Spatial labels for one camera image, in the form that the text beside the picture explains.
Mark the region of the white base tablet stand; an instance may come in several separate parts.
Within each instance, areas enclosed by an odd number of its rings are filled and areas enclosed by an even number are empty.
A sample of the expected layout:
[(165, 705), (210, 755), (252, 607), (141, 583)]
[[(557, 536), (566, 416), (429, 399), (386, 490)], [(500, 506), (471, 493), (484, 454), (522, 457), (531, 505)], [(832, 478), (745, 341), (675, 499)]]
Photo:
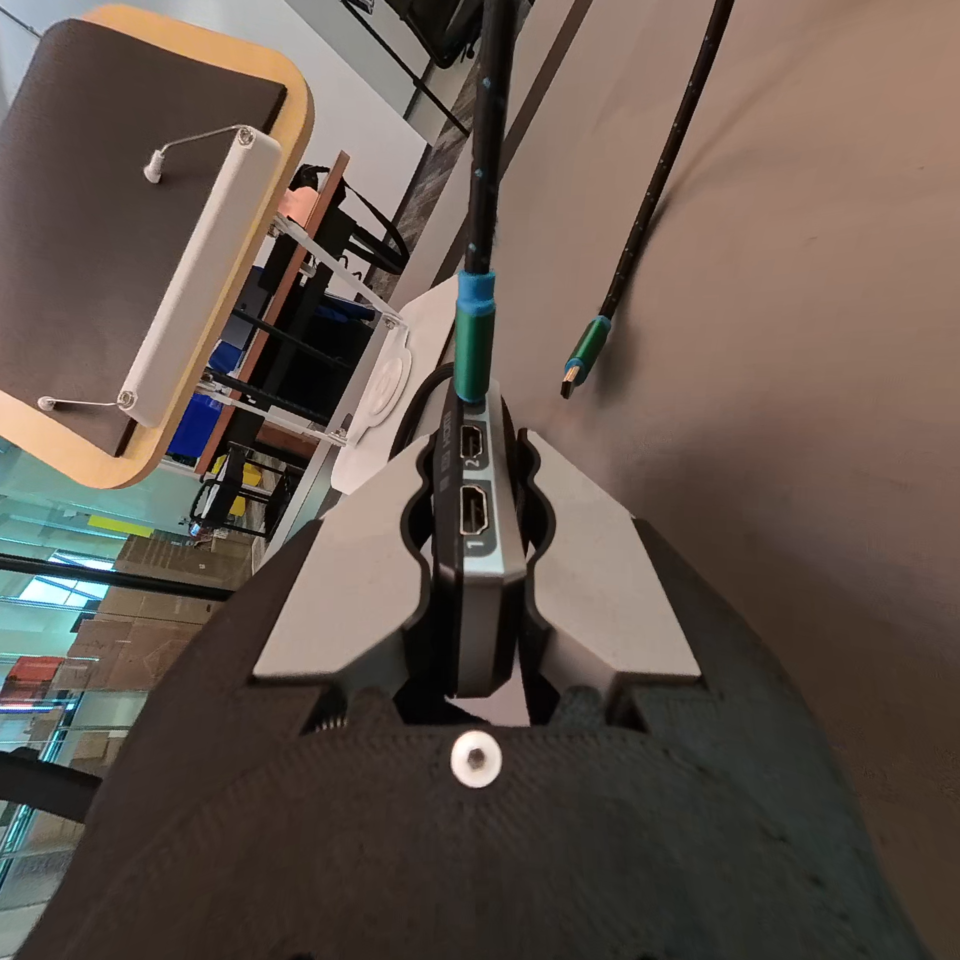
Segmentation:
[(222, 383), (284, 425), (322, 415), (210, 370), (268, 234), (294, 243), (268, 318), (307, 259), (387, 330), (348, 450), (399, 410), (440, 307), (392, 308), (316, 240), (346, 157), (306, 210), (288, 189), (313, 135), (307, 78), (281, 52), (136, 6), (99, 6), (42, 35), (2, 122), (2, 438), (78, 485), (123, 489), (162, 461), (191, 396)]

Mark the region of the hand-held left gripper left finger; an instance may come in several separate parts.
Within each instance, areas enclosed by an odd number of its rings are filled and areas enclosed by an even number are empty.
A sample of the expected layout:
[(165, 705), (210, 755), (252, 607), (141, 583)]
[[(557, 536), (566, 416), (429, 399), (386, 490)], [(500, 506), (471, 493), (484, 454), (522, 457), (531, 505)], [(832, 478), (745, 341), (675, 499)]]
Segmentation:
[(253, 667), (258, 681), (406, 684), (408, 635), (429, 596), (410, 521), (430, 443), (417, 438), (323, 516)]

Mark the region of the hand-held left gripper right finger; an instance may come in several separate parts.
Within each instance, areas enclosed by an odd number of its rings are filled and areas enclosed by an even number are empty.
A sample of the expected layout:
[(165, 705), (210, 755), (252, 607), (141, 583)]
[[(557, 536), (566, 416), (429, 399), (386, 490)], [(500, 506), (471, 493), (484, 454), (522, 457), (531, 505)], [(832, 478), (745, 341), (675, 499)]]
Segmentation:
[(552, 687), (698, 681), (633, 515), (539, 433), (523, 442), (528, 489), (546, 521), (527, 581), (536, 672)]

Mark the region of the silver black hdmi switch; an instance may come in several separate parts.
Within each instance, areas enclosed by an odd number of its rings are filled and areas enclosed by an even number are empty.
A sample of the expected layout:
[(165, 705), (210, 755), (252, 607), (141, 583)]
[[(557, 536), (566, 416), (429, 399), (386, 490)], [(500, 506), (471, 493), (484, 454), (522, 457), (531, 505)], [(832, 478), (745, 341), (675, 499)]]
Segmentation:
[(516, 439), (498, 381), (475, 404), (450, 390), (432, 462), (436, 672), (452, 699), (492, 695), (510, 678), (526, 576)]

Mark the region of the stack of cardboard boxes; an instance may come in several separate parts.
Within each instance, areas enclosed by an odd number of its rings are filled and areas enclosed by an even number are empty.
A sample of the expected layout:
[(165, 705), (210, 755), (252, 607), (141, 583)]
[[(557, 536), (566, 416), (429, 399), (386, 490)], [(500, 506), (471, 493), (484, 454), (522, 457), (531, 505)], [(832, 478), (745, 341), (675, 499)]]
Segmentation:
[[(189, 545), (131, 536), (115, 569), (233, 593), (252, 576), (260, 553), (248, 534), (220, 531)], [(51, 689), (151, 690), (223, 605), (209, 598), (111, 587), (98, 611), (78, 627)]]

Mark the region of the blue storage bin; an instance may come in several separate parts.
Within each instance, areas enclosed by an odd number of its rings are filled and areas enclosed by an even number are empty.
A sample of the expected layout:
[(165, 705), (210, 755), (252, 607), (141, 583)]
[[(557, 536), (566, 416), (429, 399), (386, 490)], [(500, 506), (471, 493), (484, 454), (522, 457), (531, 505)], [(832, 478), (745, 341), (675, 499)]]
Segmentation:
[[(246, 353), (246, 348), (221, 340), (211, 353), (206, 366), (214, 373), (232, 377), (240, 371)], [(197, 461), (206, 448), (221, 413), (231, 409), (229, 404), (219, 402), (210, 394), (195, 392), (176, 427), (166, 455), (184, 463), (187, 459)]]

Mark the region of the yellow container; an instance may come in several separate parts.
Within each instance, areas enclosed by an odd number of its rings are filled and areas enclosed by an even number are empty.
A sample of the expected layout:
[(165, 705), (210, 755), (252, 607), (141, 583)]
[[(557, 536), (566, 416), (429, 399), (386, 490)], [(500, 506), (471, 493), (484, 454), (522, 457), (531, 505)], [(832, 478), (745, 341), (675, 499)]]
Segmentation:
[(215, 482), (210, 487), (206, 516), (243, 518), (249, 504), (258, 502), (259, 495), (265, 491), (263, 477), (261, 465), (244, 456), (222, 454), (217, 457), (210, 470), (210, 479)]

